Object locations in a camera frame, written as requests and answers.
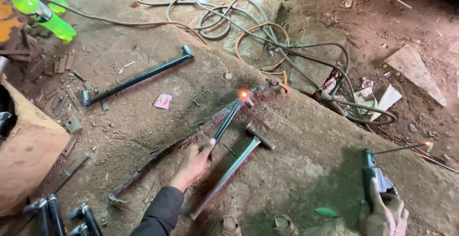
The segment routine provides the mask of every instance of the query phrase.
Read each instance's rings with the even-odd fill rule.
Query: stone slab
[[[384,62],[403,74],[436,102],[446,106],[446,99],[427,70],[421,56],[410,45],[403,46]]]
[[[280,8],[282,7],[282,3],[277,1],[277,0],[254,0],[258,5],[260,5],[261,9],[265,11],[266,16],[268,18],[269,22],[275,22],[277,15],[279,13]],[[247,10],[250,12],[255,18],[262,20],[261,13],[259,10],[252,5],[250,2],[242,0],[240,4],[236,3],[236,6],[238,8],[242,8],[244,10]],[[193,27],[197,27],[199,24],[199,20],[201,17],[206,13],[207,11],[201,11],[198,16],[196,16],[193,21],[191,22]],[[229,15],[239,26],[249,29],[257,25],[250,17],[247,17],[241,12],[234,11]],[[218,20],[217,16],[213,16],[209,18],[209,21],[206,21],[204,25],[210,24],[211,22],[214,22]],[[227,25],[226,22],[221,24],[219,27],[212,29],[209,34],[211,35],[216,35],[220,34],[226,29]],[[257,34],[260,37],[266,38],[265,33],[263,33],[261,30],[256,30],[253,32],[254,34]],[[219,49],[225,49],[229,51],[232,54],[236,54],[236,41],[239,38],[239,36],[242,34],[242,31],[235,27],[233,24],[231,24],[230,31],[227,34],[227,36],[221,40],[214,40],[214,41],[209,41],[209,44],[214,45],[215,47]],[[243,58],[250,58],[250,59],[258,59],[260,57],[261,53],[264,50],[264,41],[255,39],[251,36],[246,36],[244,40],[241,42],[239,46],[239,54]]]
[[[301,41],[303,44],[328,41],[337,42],[344,45],[346,42],[346,36],[336,28],[327,28],[323,23],[314,20],[313,18],[309,18],[309,22],[304,28]],[[338,58],[342,53],[339,47],[332,45],[301,49],[300,52],[333,64],[337,63]],[[325,83],[325,80],[333,70],[333,68],[329,66],[325,66],[311,60],[304,59],[302,57],[295,58],[295,65],[299,67],[303,72],[310,75],[313,81],[319,85]],[[290,81],[292,88],[298,91],[313,94],[316,90],[312,83],[295,69],[293,69],[291,72]]]

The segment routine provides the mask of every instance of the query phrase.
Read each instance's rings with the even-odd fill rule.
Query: threaded bolt
[[[249,133],[250,135],[257,137],[260,140],[260,142],[269,150],[274,150],[275,148],[274,144],[271,143],[268,139],[266,139],[265,136],[263,136],[258,131],[256,131],[252,123],[247,124],[246,132]]]

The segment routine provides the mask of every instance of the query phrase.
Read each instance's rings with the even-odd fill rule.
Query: gloved hand
[[[373,212],[365,202],[359,217],[362,236],[405,236],[409,212],[405,203],[390,193],[379,194],[376,178],[371,179]]]
[[[173,186],[178,188],[181,192],[185,192],[194,181],[198,180],[206,171],[209,163],[208,158],[213,145],[215,145],[215,139],[212,138],[204,145],[202,151],[199,151],[197,145],[190,146],[183,156],[179,168],[172,176],[169,186]]]

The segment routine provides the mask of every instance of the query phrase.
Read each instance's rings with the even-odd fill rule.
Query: dirty ground
[[[86,13],[122,21],[147,22],[164,18],[163,11],[161,14],[154,12],[157,9],[131,8],[133,0],[68,1]],[[399,134],[419,141],[428,139],[423,129],[435,130],[439,137],[434,149],[438,153],[435,154],[445,152],[458,158],[453,148],[457,138],[445,134],[455,135],[457,120],[453,114],[459,113],[455,89],[457,67],[453,62],[457,59],[454,43],[458,31],[454,29],[457,21],[452,14],[452,7],[435,0],[407,0],[413,7],[410,11],[420,14],[421,11],[430,14],[438,12],[438,17],[432,14],[425,15],[421,20],[412,20],[412,12],[405,13],[407,10],[401,10],[402,6],[390,0],[354,0],[358,4],[350,9],[340,7],[342,1],[283,0],[287,9],[283,22],[289,24],[290,34],[300,34],[307,16],[343,29],[352,45],[354,64],[350,75],[356,82],[355,87],[360,86],[357,81],[361,76],[374,81],[381,78],[382,83],[388,83],[387,78],[382,78],[387,68],[382,69],[379,63],[399,48],[401,40],[415,47],[437,79],[448,106],[436,106],[425,95],[416,93],[412,85],[393,77],[390,82],[397,88],[403,88],[405,95],[410,96],[404,97],[392,109],[398,112],[399,121],[383,128],[383,131],[388,135]],[[326,18],[330,16],[326,14],[330,13],[338,16],[331,23]],[[238,88],[263,84],[265,76],[223,49],[206,47],[194,35],[174,26],[146,30],[118,27],[71,13],[66,14],[65,20],[77,24],[75,29],[78,37],[69,45],[63,45],[55,38],[41,40],[47,45],[47,57],[50,58],[47,68],[51,69],[51,63],[55,60],[52,56],[58,58],[64,51],[74,50],[74,69],[96,86],[114,86],[119,68],[131,61],[136,63],[123,71],[120,80],[173,60],[180,56],[181,46],[185,44],[191,47],[195,55],[194,61],[110,98],[109,110],[105,112],[96,104],[78,113],[74,109],[68,114],[63,110],[59,117],[64,121],[66,116],[75,114],[85,127],[84,133],[69,157],[57,161],[36,197],[41,197],[44,189],[52,184],[73,158],[86,151],[91,157],[89,161],[57,194],[61,211],[68,214],[82,202],[87,202],[99,223],[102,220],[106,223],[102,227],[106,235],[128,235],[159,188],[174,173],[186,147],[170,153],[147,176],[120,195],[120,198],[129,201],[128,209],[112,207],[107,201],[108,193],[143,165],[153,149],[173,144],[192,132],[199,127],[199,122],[208,121],[230,103]],[[436,32],[438,29],[442,29],[439,32],[443,36]],[[387,39],[378,36],[384,32],[387,33]],[[387,44],[387,49],[380,49],[381,44]],[[270,55],[265,57],[269,63],[277,62]],[[223,77],[228,72],[232,74],[229,81]],[[12,75],[8,77],[20,90],[27,89],[30,98],[39,89],[37,85],[16,80]],[[61,83],[61,79],[65,79],[64,76],[57,76],[40,86],[51,90]],[[79,82],[72,84],[75,91],[81,86]],[[173,96],[169,110],[153,106],[162,93]],[[198,102],[201,105],[198,107],[191,99],[199,93]],[[201,234],[202,231],[198,229],[205,229],[208,224],[206,218],[223,213],[238,216],[245,235],[266,235],[269,232],[269,220],[274,214],[288,214],[305,233],[356,234],[357,215],[363,199],[360,150],[383,150],[395,145],[353,126],[296,91],[291,95],[277,92],[271,98],[257,100],[253,110],[244,110],[238,116],[224,135],[222,143],[237,153],[241,152],[248,141],[241,131],[249,121],[254,122],[274,142],[276,150],[256,149],[210,208],[193,222],[187,217],[187,212],[196,206],[200,197],[234,160],[224,146],[217,146],[217,158],[210,171],[188,190],[182,219],[173,234]],[[415,123],[417,133],[408,131],[409,123]],[[202,142],[213,136],[217,126],[200,134],[193,142]],[[125,139],[112,139],[114,134],[122,135]],[[381,156],[377,163],[397,186],[411,212],[408,235],[459,233],[457,174],[426,163],[409,151]],[[319,216],[313,212],[316,207],[331,208],[339,218]],[[67,220],[64,222],[68,229],[76,225]],[[33,223],[21,235],[29,235],[32,230]]]

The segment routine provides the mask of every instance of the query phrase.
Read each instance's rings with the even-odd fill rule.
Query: black sleeve
[[[131,236],[169,236],[179,219],[183,201],[179,189],[172,186],[160,189]]]

